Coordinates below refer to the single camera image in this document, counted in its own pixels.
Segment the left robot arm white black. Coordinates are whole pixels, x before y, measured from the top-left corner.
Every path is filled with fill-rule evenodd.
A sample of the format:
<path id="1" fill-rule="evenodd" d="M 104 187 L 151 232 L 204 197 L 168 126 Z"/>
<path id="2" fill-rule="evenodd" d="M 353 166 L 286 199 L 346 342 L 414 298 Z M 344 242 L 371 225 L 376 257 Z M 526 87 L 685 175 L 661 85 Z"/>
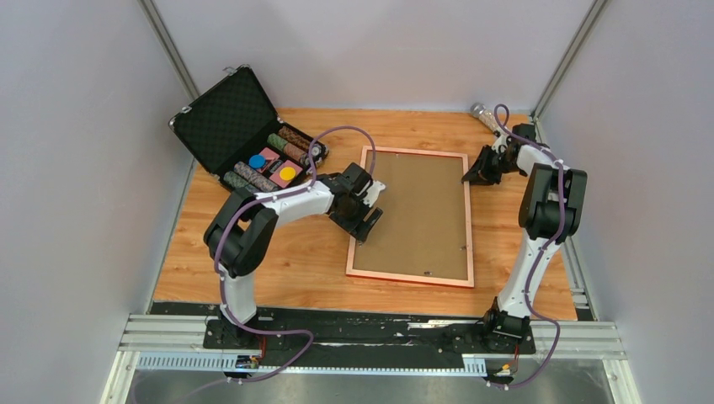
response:
<path id="1" fill-rule="evenodd" d="M 235 190 L 207 227 L 209 248 L 219 277 L 220 313 L 216 329 L 207 328 L 208 349 L 252 349 L 269 337 L 305 338 L 306 329 L 260 330 L 254 297 L 255 272 L 262 264 L 277 229 L 303 218 L 325 215 L 359 243 L 366 241 L 383 211 L 376 202 L 386 185 L 360 165 L 341 173 L 313 174 L 304 184 L 267 193 Z"/>

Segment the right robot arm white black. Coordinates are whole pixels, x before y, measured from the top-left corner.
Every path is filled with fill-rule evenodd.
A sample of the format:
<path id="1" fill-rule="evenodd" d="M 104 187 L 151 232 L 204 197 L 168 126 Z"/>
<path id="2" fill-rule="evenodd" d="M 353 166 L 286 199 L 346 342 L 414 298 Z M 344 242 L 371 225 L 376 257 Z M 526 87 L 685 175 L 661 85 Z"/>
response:
<path id="1" fill-rule="evenodd" d="M 533 300 L 549 265 L 567 237 L 579 228 L 588 175 L 556 158 L 536 140 L 532 124 L 515 125 L 484 146 L 462 182 L 490 186 L 506 173 L 527 177 L 518 222 L 520 250 L 504 288 L 477 327 L 487 351 L 511 352 L 530 335 Z"/>

